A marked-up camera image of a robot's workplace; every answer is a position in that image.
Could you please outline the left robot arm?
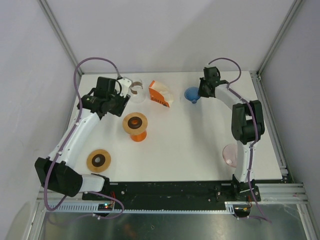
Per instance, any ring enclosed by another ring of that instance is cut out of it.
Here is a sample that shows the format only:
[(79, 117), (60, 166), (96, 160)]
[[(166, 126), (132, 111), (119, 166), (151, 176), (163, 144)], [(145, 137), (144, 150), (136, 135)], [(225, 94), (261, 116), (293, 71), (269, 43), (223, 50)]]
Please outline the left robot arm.
[(96, 86), (83, 95), (77, 105), (76, 116), (60, 142), (46, 158), (39, 157), (34, 166), (42, 187), (74, 197), (78, 193), (93, 192), (100, 200), (110, 196), (106, 178), (99, 174), (80, 174), (75, 167), (89, 134), (107, 114), (120, 117), (130, 99), (132, 82), (98, 77)]

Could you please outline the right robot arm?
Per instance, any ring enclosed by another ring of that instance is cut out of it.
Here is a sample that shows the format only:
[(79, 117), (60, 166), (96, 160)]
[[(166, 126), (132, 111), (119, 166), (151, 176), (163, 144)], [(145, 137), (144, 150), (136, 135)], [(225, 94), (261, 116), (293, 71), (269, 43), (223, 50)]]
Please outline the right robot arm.
[(232, 175), (230, 187), (223, 186), (216, 192), (218, 201), (247, 201), (254, 195), (253, 161), (256, 144), (265, 133), (262, 104), (259, 100), (248, 101), (221, 79), (217, 67), (205, 67), (200, 78), (198, 95), (216, 98), (231, 110), (231, 133), (237, 142), (237, 166)]

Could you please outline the blue glass dripper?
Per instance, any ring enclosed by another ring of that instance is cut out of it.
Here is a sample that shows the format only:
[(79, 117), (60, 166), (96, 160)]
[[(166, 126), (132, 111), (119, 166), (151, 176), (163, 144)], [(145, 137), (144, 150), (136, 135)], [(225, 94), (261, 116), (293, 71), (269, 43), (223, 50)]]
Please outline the blue glass dripper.
[(192, 104), (196, 104), (200, 99), (198, 95), (199, 88), (195, 86), (188, 87), (184, 92), (184, 97), (190, 101)]

